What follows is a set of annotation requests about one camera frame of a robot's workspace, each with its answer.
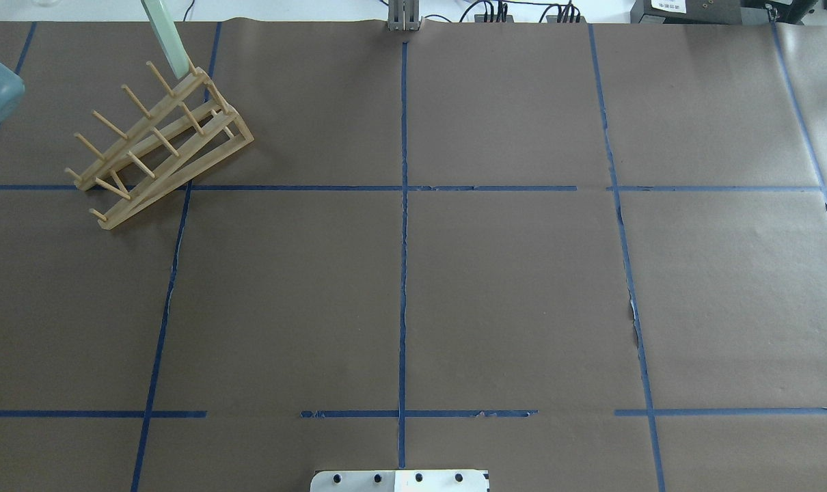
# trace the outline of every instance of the metal bracket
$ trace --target metal bracket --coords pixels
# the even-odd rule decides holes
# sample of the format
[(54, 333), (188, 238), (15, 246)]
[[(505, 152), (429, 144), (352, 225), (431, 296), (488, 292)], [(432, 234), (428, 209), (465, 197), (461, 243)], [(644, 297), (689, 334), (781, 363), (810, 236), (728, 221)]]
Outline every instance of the metal bracket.
[(388, 0), (389, 19), (386, 24), (390, 31), (419, 31), (420, 0)]
[(319, 472), (310, 492), (489, 492), (483, 470)]

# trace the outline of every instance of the white floor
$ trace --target white floor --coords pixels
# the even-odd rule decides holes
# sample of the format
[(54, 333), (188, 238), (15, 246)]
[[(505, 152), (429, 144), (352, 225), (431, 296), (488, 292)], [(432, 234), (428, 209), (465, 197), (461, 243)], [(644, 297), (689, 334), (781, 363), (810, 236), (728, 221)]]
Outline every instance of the white floor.
[[(138, 0), (60, 0), (51, 7), (35, 5), (35, 0), (0, 0), (0, 20), (145, 20)], [(165, 0), (176, 19), (182, 20), (191, 0)], [(626, 23), (634, 0), (575, 0), (575, 5), (589, 22)], [(470, 5), (467, 0), (422, 0), (423, 16), (439, 14), (457, 21)], [(827, 25), (827, 12), (820, 6), (807, 16), (805, 24)], [(482, 12), (480, 7), (472, 13)], [(537, 22), (544, 7), (511, 5), (509, 13), (516, 22)], [(386, 18), (386, 6), (380, 0), (195, 0), (189, 20), (226, 20), (244, 16), (275, 21), (351, 21)]]

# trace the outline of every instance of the table surface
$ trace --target table surface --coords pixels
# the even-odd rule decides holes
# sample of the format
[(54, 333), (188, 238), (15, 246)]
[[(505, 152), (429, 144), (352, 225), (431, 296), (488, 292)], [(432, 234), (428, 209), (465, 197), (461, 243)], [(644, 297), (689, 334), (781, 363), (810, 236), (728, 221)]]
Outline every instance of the table surface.
[[(190, 0), (165, 0), (171, 15), (182, 20)], [(592, 23), (628, 23), (634, 0), (577, 0), (575, 5)], [(420, 13), (439, 14), (459, 20), (470, 5), (466, 0), (422, 0)], [(468, 20), (481, 12), (471, 10)], [(516, 22), (538, 22), (544, 7), (516, 4), (509, 10)], [(189, 20), (253, 18), (272, 21), (351, 21), (386, 19), (386, 6), (379, 0), (195, 0)], [(32, 0), (0, 0), (0, 20), (105, 21), (145, 20), (139, 0), (61, 0), (40, 7)], [(805, 18), (807, 25), (827, 25), (827, 10), (820, 6)]]
[(827, 27), (180, 30), (256, 141), (104, 231), (158, 43), (0, 23), (0, 490), (827, 490)]

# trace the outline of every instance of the wire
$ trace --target wire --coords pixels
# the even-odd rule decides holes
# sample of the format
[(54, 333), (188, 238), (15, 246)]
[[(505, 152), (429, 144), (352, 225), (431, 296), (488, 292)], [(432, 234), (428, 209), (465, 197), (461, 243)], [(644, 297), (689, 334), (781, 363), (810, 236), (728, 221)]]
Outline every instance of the wire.
[(465, 16), (467, 16), (467, 13), (471, 12), (471, 9), (473, 9), (477, 3), (483, 3), (483, 21), (487, 22), (486, 6), (489, 6), (490, 19), (492, 19), (493, 16), (496, 15), (495, 6), (493, 6), (492, 2), (489, 2), (489, 0), (477, 0), (475, 3), (471, 3), (469, 5), (469, 8), (465, 9), (465, 12), (463, 12), (463, 16), (459, 18), (459, 22), (463, 22), (463, 20), (465, 20)]
[(189, 8), (186, 9), (186, 13), (182, 14), (182, 21), (186, 21), (186, 17), (189, 16), (189, 12), (191, 12), (192, 7), (195, 6), (195, 0), (192, 0), (192, 3), (189, 3)]
[(446, 20), (447, 22), (453, 22), (452, 20), (450, 20), (448, 18), (445, 18), (445, 16), (441, 16), (441, 15), (438, 15), (438, 14), (429, 14), (427, 16), (424, 16), (424, 18), (442, 18), (442, 19)]
[(541, 18), (538, 19), (539, 24), (544, 22), (544, 18), (547, 16), (547, 13), (550, 12), (550, 9), (553, 9), (554, 7), (556, 7), (556, 9), (558, 10), (556, 15), (562, 16), (562, 5), (560, 5), (558, 3), (551, 3), (550, 5), (547, 6), (547, 9), (544, 9), (544, 13), (541, 14)]

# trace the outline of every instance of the white object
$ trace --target white object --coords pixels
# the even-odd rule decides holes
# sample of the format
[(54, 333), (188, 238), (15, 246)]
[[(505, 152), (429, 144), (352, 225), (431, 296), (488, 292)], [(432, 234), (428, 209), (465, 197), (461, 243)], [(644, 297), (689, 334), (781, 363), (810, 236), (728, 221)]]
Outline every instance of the white object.
[(666, 12), (686, 13), (686, 0), (651, 0), (651, 7)]
[(483, 470), (370, 470), (319, 472), (310, 492), (488, 492)]

